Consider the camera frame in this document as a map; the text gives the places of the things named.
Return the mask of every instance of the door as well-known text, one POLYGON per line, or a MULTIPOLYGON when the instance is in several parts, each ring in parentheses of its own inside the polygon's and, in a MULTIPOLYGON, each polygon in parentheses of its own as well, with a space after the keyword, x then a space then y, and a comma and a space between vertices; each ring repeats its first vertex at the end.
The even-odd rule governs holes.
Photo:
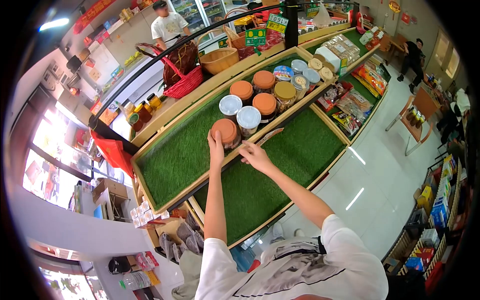
POLYGON ((433 73, 435 78, 441 78, 440 85, 443 90, 446 90, 456 79, 459 71, 460 55, 446 33, 442 29, 438 29, 435 48, 433 48, 432 57, 425 68, 425 73, 428 75, 433 73))

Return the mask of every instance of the orange jar lid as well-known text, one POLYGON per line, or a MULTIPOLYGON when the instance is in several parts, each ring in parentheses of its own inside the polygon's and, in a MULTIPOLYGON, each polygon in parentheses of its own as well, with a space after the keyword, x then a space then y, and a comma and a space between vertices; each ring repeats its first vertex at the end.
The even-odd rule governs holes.
POLYGON ((275 77, 269 71, 258 71, 253 76, 253 84, 262 89, 271 88, 275 84, 275 77))
POLYGON ((253 98, 253 107, 266 116, 275 111, 276 100, 272 94, 260 93, 253 98))
POLYGON ((253 87, 248 81, 240 80, 231 85, 230 94, 247 100, 253 95, 253 87))
POLYGON ((231 143, 237 136, 237 126, 232 120, 220 119, 212 126, 212 136, 215 139, 215 133, 220 131, 222 135, 222 143, 231 143))

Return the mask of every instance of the white jar lid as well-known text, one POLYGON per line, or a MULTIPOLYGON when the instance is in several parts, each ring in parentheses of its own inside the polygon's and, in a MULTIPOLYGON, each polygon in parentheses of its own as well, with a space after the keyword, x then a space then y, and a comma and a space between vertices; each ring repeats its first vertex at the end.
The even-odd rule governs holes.
POLYGON ((244 106, 237 113, 237 123, 245 129, 253 129, 260 124, 262 115, 253 106, 244 106))
POLYGON ((226 95, 220 100, 218 108, 226 116, 233 116, 238 113, 243 103, 240 97, 236 95, 226 95))

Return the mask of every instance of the sleeve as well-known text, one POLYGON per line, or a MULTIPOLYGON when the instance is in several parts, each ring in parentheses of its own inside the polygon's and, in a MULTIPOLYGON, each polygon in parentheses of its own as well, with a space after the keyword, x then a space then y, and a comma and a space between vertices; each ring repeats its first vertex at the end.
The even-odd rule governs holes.
POLYGON ((372 292, 388 293, 388 282, 382 263, 336 215, 330 215, 324 220, 321 241, 327 252, 324 257, 326 264, 369 278, 365 284, 372 292))
POLYGON ((219 299, 244 275, 245 273, 237 271, 237 264, 227 245, 222 240, 208 238, 204 242, 202 269, 195 299, 219 299))
POLYGON ((179 23, 180 29, 183 29, 185 26, 188 25, 188 22, 181 16, 181 14, 177 13, 177 21, 179 23))
POLYGON ((159 37, 163 37, 160 31, 160 28, 156 25, 156 22, 152 23, 152 39, 157 39, 159 37))

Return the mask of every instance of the green price sign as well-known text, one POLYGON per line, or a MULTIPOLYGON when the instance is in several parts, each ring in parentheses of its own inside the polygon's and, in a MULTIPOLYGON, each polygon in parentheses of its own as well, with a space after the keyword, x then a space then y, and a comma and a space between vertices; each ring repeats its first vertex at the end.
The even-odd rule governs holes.
POLYGON ((218 43, 218 47, 219 48, 225 48, 225 47, 228 47, 228 44, 227 44, 227 39, 228 37, 224 38, 224 39, 221 39, 219 40, 217 43, 218 43))
POLYGON ((262 46, 266 44, 266 29, 249 29, 245 31, 246 46, 262 46))
POLYGON ((284 34, 285 30, 287 29, 287 24, 288 24, 287 18, 280 17, 272 13, 268 16, 268 21, 267 21, 268 29, 272 29, 284 34))

